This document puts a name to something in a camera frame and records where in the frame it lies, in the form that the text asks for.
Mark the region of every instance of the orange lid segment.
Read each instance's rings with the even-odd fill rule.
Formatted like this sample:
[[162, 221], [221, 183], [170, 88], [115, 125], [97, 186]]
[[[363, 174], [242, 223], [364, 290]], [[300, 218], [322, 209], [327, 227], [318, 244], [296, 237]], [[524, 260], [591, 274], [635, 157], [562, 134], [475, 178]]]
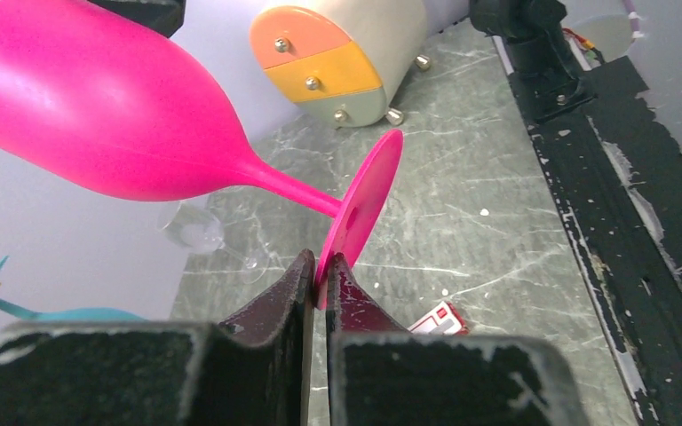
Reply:
[[[276, 40], [287, 50], [276, 50]], [[260, 13], [252, 21], [250, 44], [263, 69], [336, 49], [351, 42], [349, 35], [317, 12], [297, 6], [279, 6]]]

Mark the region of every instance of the gray marble surface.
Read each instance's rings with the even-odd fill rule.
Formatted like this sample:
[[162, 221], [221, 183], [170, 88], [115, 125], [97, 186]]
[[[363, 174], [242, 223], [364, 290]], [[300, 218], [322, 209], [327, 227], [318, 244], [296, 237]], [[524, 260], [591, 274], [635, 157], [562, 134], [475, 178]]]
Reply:
[[[557, 345], [595, 425], [634, 417], [590, 297], [492, 43], [468, 23], [428, 40], [394, 106], [405, 149], [383, 215], [354, 273], [408, 325], [449, 300], [474, 334], [530, 335]], [[303, 116], [257, 142], [268, 163], [343, 196], [389, 128], [332, 130]], [[209, 209], [233, 251], [264, 250], [266, 273], [244, 284], [242, 260], [191, 256], [171, 314], [222, 320], [277, 280], [304, 248], [319, 254], [330, 219], [255, 188], [214, 193]], [[325, 324], [316, 316], [310, 424], [329, 424]]]

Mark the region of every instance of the teal object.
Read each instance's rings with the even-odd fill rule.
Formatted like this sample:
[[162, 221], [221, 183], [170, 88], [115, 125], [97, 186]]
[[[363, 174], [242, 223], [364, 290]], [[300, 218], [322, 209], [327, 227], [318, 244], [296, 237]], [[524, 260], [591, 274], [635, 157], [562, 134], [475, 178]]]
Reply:
[[[0, 272], [9, 259], [4, 256]], [[0, 297], [0, 311], [25, 321], [146, 321], [133, 313], [113, 308], [81, 308], [60, 312], [35, 312], [18, 304], [7, 302]]]

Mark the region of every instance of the black mount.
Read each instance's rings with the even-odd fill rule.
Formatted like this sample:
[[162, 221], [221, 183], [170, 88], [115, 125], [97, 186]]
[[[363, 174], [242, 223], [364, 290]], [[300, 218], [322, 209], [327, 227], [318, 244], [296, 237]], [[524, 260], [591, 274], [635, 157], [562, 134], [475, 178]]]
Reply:
[[519, 109], [530, 122], [547, 122], [594, 99], [560, 22], [558, 0], [471, 0], [472, 25], [503, 39], [516, 78]]
[[90, 0], [103, 9], [171, 37], [184, 25], [186, 0]]
[[[305, 250], [219, 324], [12, 325], [0, 336], [0, 425], [307, 425], [314, 273]], [[343, 255], [328, 281], [333, 426], [589, 426], [568, 363], [548, 343], [413, 335]]]

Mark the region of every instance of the wine glass base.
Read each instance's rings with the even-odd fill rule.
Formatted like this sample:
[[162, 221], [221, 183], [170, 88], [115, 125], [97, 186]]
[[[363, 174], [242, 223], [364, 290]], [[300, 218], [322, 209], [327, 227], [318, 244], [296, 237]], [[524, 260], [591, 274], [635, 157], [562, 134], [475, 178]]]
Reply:
[[244, 284], [252, 284], [266, 274], [270, 266], [270, 255], [261, 248], [256, 248], [244, 259], [242, 270], [239, 271], [239, 278]]
[[349, 267], [357, 262], [391, 191], [404, 147], [401, 130], [389, 130], [375, 144], [354, 177], [322, 246], [315, 274], [315, 305], [325, 309], [328, 268], [336, 253]]

